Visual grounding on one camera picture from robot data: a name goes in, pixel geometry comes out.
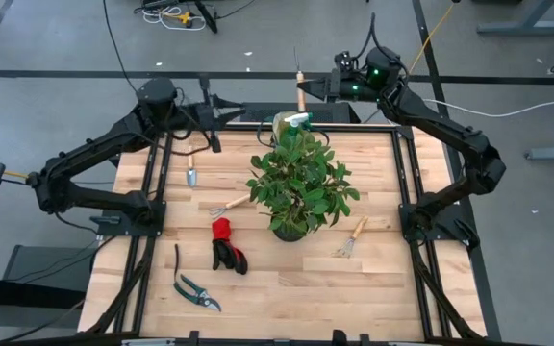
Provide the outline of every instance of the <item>wooden handle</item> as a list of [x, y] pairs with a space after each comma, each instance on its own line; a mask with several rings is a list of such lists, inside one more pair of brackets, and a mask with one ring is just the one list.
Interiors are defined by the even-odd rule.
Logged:
[[[189, 146], [189, 151], [191, 152], [193, 150], [193, 147]], [[188, 168], [193, 169], [193, 155], [188, 155]]]
[[230, 208], [234, 208], [234, 207], [238, 206], [239, 204], [249, 200], [249, 197], [251, 197], [251, 195], [249, 193], [247, 193], [246, 195], [240, 197], [239, 199], [236, 199], [236, 200], [228, 203], [226, 205], [226, 209], [230, 209]]
[[[296, 82], [301, 83], [305, 82], [305, 77], [303, 76], [303, 72], [298, 71], [296, 73]], [[297, 88], [296, 91], [298, 92], [298, 111], [299, 112], [305, 112], [305, 91]]]
[[353, 239], [356, 239], [358, 235], [363, 231], [363, 227], [365, 226], [365, 223], [368, 220], [369, 220], [369, 217], [365, 216], [361, 221], [358, 222], [358, 226], [356, 226], [356, 230], [354, 230], [354, 233], [352, 234]]

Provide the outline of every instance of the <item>wooden tabletop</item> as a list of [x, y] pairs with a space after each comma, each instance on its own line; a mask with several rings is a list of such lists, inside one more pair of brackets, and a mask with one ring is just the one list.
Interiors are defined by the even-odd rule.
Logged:
[[[371, 340], [423, 339], [410, 252], [397, 214], [401, 201], [390, 135], [330, 133], [330, 138], [335, 160], [353, 172], [348, 181], [361, 192], [361, 200], [348, 200], [351, 215], [342, 217], [334, 227], [322, 227], [295, 243], [283, 242], [267, 229], [268, 216], [259, 214], [264, 207], [245, 202], [229, 210], [224, 216], [231, 221], [232, 243], [249, 261], [244, 276], [223, 265], [212, 270], [213, 220], [208, 209], [248, 193], [249, 160], [269, 149], [257, 142], [255, 133], [221, 133], [222, 153], [194, 155], [194, 189], [186, 181], [187, 159], [171, 158], [164, 195], [164, 233], [157, 240], [153, 258], [142, 336], [188, 337], [189, 331], [197, 330], [203, 338], [328, 340], [333, 329], [342, 329], [351, 339], [359, 334], [369, 334]], [[190, 140], [196, 146], [202, 143], [198, 137]], [[175, 148], [182, 151], [187, 151], [188, 145], [187, 141], [175, 141]], [[415, 147], [425, 190], [448, 185], [441, 143], [415, 132]], [[415, 201], [405, 143], [402, 148]], [[142, 150], [121, 157], [114, 191], [140, 189], [147, 155], [148, 150]], [[151, 190], [158, 171], [154, 170]], [[369, 220], [352, 258], [331, 257], [364, 215]], [[129, 237], [119, 237], [97, 255], [79, 331], [95, 323], [120, 289], [129, 243]], [[196, 306], [174, 290], [177, 243], [180, 272], [207, 288], [221, 305], [221, 313]], [[436, 242], [436, 248], [446, 295], [473, 330], [486, 334], [466, 248], [456, 241]], [[133, 292], [128, 304], [125, 330], [131, 328], [136, 296]], [[432, 299], [430, 304], [434, 333], [439, 334]]]

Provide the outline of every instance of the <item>red glove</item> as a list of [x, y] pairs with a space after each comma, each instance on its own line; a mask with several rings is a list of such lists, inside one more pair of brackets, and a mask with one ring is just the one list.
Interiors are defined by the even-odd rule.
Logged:
[[213, 270], [222, 261], [226, 268], [235, 269], [239, 274], [247, 273], [247, 259], [243, 252], [230, 243], [230, 220], [220, 217], [213, 223]]

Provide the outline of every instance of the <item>potted plant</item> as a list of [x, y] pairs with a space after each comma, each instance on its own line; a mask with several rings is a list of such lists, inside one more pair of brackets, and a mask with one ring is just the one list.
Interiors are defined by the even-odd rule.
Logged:
[[360, 199], [359, 192], [344, 179], [352, 172], [339, 161], [331, 163], [335, 152], [330, 149], [299, 130], [295, 137], [284, 136], [274, 151], [251, 158], [251, 164], [263, 174], [252, 171], [256, 179], [247, 182], [250, 201], [257, 200], [270, 209], [268, 228], [280, 239], [299, 240], [328, 224], [329, 215], [334, 215], [333, 226], [341, 213], [350, 214], [345, 200]]

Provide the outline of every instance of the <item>concrete floor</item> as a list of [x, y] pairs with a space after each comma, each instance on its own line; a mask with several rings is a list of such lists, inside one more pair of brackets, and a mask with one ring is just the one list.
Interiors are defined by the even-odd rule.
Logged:
[[[226, 13], [245, 1], [216, 5]], [[113, 31], [131, 71], [292, 71], [295, 45], [304, 70], [326, 72], [335, 54], [360, 49], [371, 12], [376, 12], [382, 43], [401, 54], [406, 64], [420, 47], [412, 3], [404, 0], [260, 0], [220, 21], [218, 36], [208, 30], [182, 33], [149, 25], [132, 14], [138, 3], [109, 1]], [[456, 6], [433, 39], [440, 74], [554, 78], [546, 73], [554, 64], [554, 37], [475, 33], [477, 23], [518, 18], [533, 3], [506, 7], [463, 1]], [[427, 23], [435, 25], [449, 2], [427, 0], [422, 5]], [[546, 17], [554, 19], [554, 7]], [[101, 3], [14, 0], [0, 26], [0, 69], [118, 70]], [[424, 58], [416, 74], [428, 74]], [[175, 84], [191, 98], [200, 97], [194, 80]], [[433, 98], [429, 84], [412, 87]], [[444, 84], [443, 89], [448, 102], [485, 112], [554, 100], [554, 86]], [[212, 81], [212, 91], [241, 101], [294, 99], [290, 81], [219, 80]], [[60, 150], [103, 133], [134, 104], [134, 94], [122, 79], [0, 78], [0, 161], [14, 171], [39, 169]], [[359, 104], [356, 111], [365, 118], [372, 107]], [[554, 345], [554, 162], [531, 162], [522, 156], [528, 148], [554, 145], [554, 107], [501, 119], [450, 114], [483, 130], [508, 166], [495, 193], [472, 198], [502, 338]], [[77, 179], [113, 177], [114, 168], [102, 164]], [[65, 216], [87, 224], [90, 214], [73, 210]], [[1, 186], [0, 277], [16, 244], [81, 247], [91, 241], [87, 233], [39, 211], [30, 189]], [[46, 332], [65, 333], [69, 331]]]

